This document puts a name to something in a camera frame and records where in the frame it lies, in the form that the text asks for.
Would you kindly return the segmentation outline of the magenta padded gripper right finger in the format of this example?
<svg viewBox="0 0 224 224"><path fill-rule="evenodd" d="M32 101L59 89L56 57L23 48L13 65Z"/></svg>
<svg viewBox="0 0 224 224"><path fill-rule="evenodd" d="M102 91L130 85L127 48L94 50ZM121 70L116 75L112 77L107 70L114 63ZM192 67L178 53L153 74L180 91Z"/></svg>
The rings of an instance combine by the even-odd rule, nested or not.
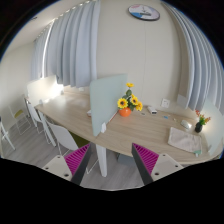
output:
<svg viewBox="0 0 224 224"><path fill-rule="evenodd" d="M145 185L183 169L168 154L157 154L136 143L132 144L132 155Z"/></svg>

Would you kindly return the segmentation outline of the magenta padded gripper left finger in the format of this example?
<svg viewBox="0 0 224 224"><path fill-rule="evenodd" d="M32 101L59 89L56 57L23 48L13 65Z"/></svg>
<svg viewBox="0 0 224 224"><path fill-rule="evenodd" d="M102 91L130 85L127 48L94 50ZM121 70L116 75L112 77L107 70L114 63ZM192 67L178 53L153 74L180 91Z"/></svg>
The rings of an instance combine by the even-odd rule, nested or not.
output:
<svg viewBox="0 0 224 224"><path fill-rule="evenodd" d="M57 155L48 162L43 170L79 185L91 157L91 144L87 144L65 157Z"/></svg>

